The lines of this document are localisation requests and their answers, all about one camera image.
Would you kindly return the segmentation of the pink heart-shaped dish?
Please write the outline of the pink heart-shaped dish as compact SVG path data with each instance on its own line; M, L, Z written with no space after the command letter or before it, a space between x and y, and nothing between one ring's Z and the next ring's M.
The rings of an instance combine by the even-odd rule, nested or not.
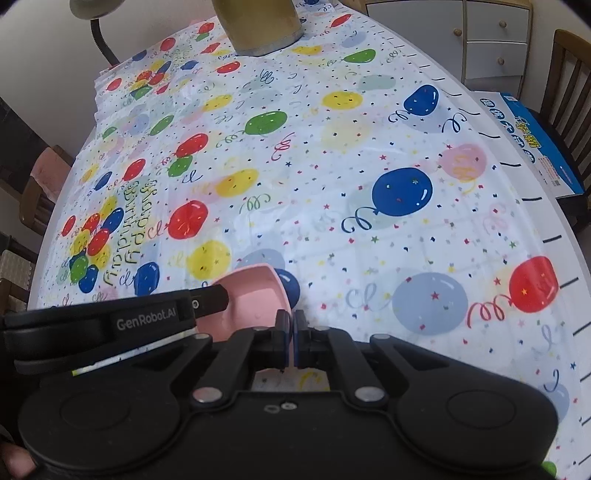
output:
M287 313L287 334L276 343L280 347L280 369L288 365L290 352L290 314L293 304L279 273L266 263L240 267L214 282L228 294L224 311L197 319L197 331L211 335L215 342L226 341L237 330L255 327L273 327L276 314Z

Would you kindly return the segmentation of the near left wooden chair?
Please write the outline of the near left wooden chair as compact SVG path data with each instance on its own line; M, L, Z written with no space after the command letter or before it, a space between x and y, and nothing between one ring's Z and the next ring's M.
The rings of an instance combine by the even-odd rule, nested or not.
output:
M27 308L38 254L12 236L1 234L1 314Z

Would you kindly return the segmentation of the balloon print tablecloth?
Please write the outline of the balloon print tablecloth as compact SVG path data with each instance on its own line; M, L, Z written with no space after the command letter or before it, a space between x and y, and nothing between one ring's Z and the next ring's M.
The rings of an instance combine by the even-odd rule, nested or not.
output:
M545 466L590 475L590 287L506 121L387 27L297 5L240 56L216 19L95 82L32 306L207 285L267 263L312 323L390 333L521 380L559 418Z

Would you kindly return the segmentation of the wooden chair with pink cloth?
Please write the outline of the wooden chair with pink cloth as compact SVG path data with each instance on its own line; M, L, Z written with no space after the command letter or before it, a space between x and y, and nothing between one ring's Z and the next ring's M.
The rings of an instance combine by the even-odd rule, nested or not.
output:
M61 147L47 147L35 161L19 201L21 223L44 236L74 159Z

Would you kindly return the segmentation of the blue white cardboard box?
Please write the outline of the blue white cardboard box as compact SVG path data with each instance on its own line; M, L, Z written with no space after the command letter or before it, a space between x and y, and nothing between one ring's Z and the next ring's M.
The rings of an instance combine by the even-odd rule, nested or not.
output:
M581 182L554 141L532 112L509 93L474 91L473 97L513 139L524 159L530 161L540 181L557 199L581 196Z

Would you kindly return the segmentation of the gold thermos jug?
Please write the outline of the gold thermos jug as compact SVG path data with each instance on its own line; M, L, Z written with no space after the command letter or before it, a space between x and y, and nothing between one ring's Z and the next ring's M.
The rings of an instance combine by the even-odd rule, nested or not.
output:
M270 54L304 35L291 0L213 0L212 6L238 56Z

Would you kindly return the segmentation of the desk lamp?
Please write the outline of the desk lamp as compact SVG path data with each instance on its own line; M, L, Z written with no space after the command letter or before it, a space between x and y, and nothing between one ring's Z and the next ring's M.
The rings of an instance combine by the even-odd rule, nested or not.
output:
M93 41L108 62L110 67L119 64L116 55L105 42L101 27L100 19L113 13L118 9L124 0L70 0L69 8L71 13L78 19L88 21L90 24L91 35Z

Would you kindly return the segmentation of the dark wooden right chair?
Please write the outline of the dark wooden right chair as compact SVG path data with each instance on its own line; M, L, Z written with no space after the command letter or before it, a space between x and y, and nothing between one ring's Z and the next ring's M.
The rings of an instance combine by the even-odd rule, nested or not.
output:
M540 110L534 114L563 155L580 194L559 201L576 230L590 222L590 43L558 29Z

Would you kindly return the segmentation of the white drawer cabinet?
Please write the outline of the white drawer cabinet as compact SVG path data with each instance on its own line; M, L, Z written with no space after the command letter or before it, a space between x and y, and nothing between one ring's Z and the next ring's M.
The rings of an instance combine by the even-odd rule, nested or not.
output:
M529 1L346 1L420 48L475 91L521 96L533 5Z

